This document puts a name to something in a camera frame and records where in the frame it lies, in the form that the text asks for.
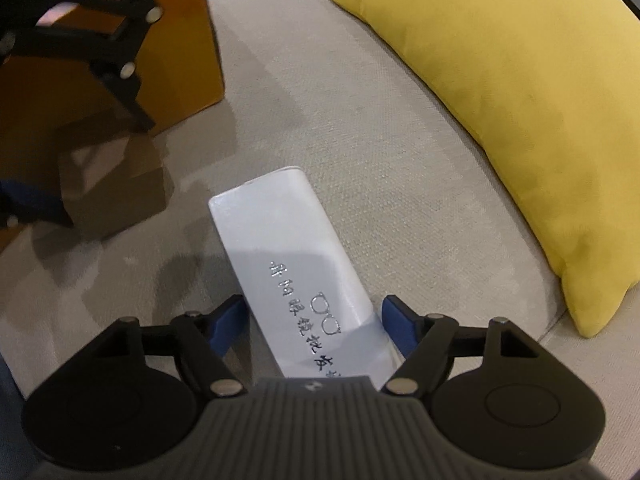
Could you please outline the white glasses case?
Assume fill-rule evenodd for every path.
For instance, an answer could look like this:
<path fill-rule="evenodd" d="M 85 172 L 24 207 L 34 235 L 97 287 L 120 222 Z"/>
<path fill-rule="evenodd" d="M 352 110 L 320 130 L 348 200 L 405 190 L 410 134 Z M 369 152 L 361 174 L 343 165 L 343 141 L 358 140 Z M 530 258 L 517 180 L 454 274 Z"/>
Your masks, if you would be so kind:
<path fill-rule="evenodd" d="M 247 181 L 208 208 L 280 372 L 382 387 L 399 354 L 303 170 Z"/>

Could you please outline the orange storage box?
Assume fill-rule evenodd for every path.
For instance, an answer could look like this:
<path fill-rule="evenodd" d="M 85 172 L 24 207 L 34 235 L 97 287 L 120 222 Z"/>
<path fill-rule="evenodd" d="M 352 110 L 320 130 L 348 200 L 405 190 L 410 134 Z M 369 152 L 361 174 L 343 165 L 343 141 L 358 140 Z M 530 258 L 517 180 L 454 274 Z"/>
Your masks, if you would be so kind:
<path fill-rule="evenodd" d="M 122 139 L 108 175 L 133 181 L 146 140 L 223 96 L 207 0 L 1 0 L 2 240 L 72 226 L 87 198 L 108 211 L 103 184 L 62 159 Z"/>

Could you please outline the beige sofa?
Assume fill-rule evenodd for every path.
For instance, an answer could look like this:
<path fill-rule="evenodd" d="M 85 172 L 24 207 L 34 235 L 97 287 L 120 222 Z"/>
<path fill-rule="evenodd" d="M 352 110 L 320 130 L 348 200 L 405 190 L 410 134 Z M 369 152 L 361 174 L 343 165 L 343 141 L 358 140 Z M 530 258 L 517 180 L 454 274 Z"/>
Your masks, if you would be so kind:
<path fill-rule="evenodd" d="M 209 199 L 304 170 L 369 297 L 464 325 L 497 315 L 600 396 L 594 463 L 639 468 L 639 294 L 590 339 L 482 150 L 360 21 L 331 0 L 208 0 L 226 95 L 156 145 L 170 202 L 102 242 L 26 229 L 1 255 L 1 353 L 30 393 L 108 324 L 164 324 L 238 292 Z"/>

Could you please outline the brown cardboard piece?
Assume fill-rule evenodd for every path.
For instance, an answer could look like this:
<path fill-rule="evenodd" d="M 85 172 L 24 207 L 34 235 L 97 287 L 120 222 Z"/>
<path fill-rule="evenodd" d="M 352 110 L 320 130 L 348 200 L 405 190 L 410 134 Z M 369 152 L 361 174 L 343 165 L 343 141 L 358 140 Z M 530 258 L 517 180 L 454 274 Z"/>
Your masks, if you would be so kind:
<path fill-rule="evenodd" d="M 146 134 L 58 155 L 63 205 L 85 240 L 99 240 L 167 207 L 165 170 Z"/>

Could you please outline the yellow cushion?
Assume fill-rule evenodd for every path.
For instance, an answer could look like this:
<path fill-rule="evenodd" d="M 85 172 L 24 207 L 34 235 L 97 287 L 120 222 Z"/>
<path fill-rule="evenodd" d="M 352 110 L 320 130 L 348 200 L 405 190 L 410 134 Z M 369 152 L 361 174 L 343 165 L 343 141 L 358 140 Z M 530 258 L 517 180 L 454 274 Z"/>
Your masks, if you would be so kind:
<path fill-rule="evenodd" d="M 480 144 L 582 336 L 639 281 L 639 22 L 622 0 L 332 0 Z"/>

